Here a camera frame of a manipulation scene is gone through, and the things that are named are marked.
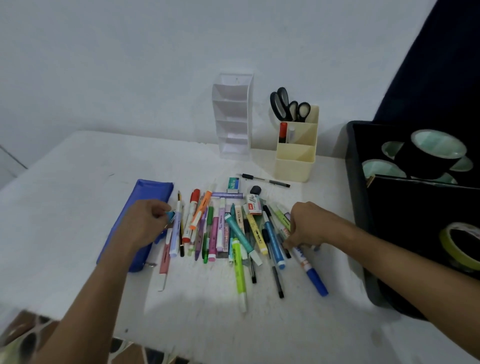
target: beige desk organizer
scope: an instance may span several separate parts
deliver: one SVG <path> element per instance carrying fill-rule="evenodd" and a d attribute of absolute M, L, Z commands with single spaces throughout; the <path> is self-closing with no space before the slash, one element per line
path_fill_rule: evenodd
<path fill-rule="evenodd" d="M 295 127 L 295 137 L 290 143 L 276 145 L 274 176 L 278 180 L 307 182 L 317 150 L 319 108 L 312 105 L 305 122 L 288 121 Z"/>

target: pencil case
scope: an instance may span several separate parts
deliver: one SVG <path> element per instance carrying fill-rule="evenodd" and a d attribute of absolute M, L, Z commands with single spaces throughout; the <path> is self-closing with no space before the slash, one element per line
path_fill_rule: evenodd
<path fill-rule="evenodd" d="M 154 198 L 163 202 L 168 202 L 168 199 L 170 198 L 172 191 L 173 191 L 173 183 L 171 182 L 155 182 L 155 181 L 148 181 L 148 180 L 137 180 L 137 183 L 135 184 L 135 187 L 133 188 L 133 191 L 130 194 L 130 197 L 128 198 L 127 202 L 125 203 L 125 206 L 120 212 L 120 215 L 117 218 L 117 221 L 115 221 L 115 224 L 113 224 L 113 227 L 110 230 L 110 234 L 108 234 L 107 241 L 105 242 L 105 245 L 103 246 L 102 251 L 98 256 L 96 263 L 98 264 L 98 262 L 100 261 L 100 257 L 102 256 L 103 251 L 105 250 L 108 243 L 110 242 L 110 239 L 113 236 L 113 233 L 115 232 L 118 225 L 120 224 L 120 221 L 125 215 L 127 209 L 131 205 L 133 205 L 135 201 L 149 200 Z M 167 230 L 161 233 L 153 243 L 157 244 L 166 235 L 166 233 L 167 233 Z M 128 270 L 129 272 L 139 272 L 143 269 L 151 248 L 152 248 L 152 243 L 148 244 L 147 246 L 144 246 L 137 252 L 137 254 L 135 254 L 132 264 L 130 265 L 130 268 Z"/>

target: person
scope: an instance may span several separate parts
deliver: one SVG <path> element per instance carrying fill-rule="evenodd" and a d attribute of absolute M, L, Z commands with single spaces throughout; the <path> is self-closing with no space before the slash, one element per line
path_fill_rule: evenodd
<path fill-rule="evenodd" d="M 170 206 L 136 201 L 36 364 L 106 363 L 128 268 L 133 256 L 167 225 Z M 480 359 L 480 282 L 376 238 L 312 202 L 291 211 L 286 248 L 328 243 L 401 294 L 452 341 Z"/>

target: hand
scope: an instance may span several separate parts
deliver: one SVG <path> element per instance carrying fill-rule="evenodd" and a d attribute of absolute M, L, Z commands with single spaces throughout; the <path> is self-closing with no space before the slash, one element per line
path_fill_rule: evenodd
<path fill-rule="evenodd" d="M 169 204 L 159 200 L 137 200 L 123 216 L 112 240 L 131 252 L 148 245 L 167 227 Z"/>
<path fill-rule="evenodd" d="M 351 238 L 359 228 L 313 202 L 297 202 L 290 212 L 290 232 L 283 245 L 289 249 L 300 244 L 320 245 Z"/>

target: pile of pens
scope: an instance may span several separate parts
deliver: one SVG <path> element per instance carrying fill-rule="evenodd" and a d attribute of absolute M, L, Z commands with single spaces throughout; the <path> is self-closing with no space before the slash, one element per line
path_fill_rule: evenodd
<path fill-rule="evenodd" d="M 215 187 L 213 184 L 201 197 L 200 190 L 194 190 L 185 212 L 178 192 L 173 227 L 167 231 L 160 264 L 160 274 L 164 278 L 161 291 L 165 288 L 171 258 L 193 255 L 195 261 L 201 259 L 204 264 L 228 259 L 235 268 L 240 311 L 247 312 L 243 266 L 248 267 L 252 283 L 256 283 L 255 266 L 262 265 L 260 253 L 268 257 L 278 296 L 284 298 L 277 268 L 283 270 L 285 261 L 291 258 L 289 251 L 282 247 L 283 241 L 290 235 L 290 213 L 280 204 L 267 204 L 254 194 L 248 194 L 247 203 L 243 204 L 243 194 L 238 193 L 238 189 L 228 189 L 230 193 L 223 193 L 214 192 Z M 231 204 L 228 209 L 227 198 L 237 199 L 239 203 Z M 317 291 L 326 296 L 327 289 L 301 249 L 293 248 L 291 252 Z"/>

